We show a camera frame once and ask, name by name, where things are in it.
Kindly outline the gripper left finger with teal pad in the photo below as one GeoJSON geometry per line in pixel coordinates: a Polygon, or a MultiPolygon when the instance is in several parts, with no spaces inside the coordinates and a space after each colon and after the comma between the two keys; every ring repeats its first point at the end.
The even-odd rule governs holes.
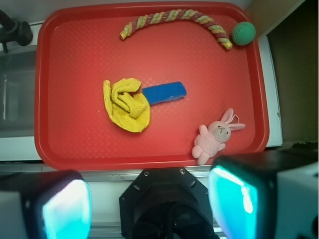
{"type": "Polygon", "coordinates": [[[86,239],[91,221],[90,188],[77,171],[0,178],[2,239],[86,239]]]}

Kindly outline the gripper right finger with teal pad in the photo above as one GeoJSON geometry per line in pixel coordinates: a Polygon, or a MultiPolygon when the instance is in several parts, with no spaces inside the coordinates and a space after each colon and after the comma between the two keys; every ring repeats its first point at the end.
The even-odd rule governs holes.
{"type": "Polygon", "coordinates": [[[210,206],[229,239],[316,239],[318,176],[315,151],[222,155],[209,172],[210,206]]]}

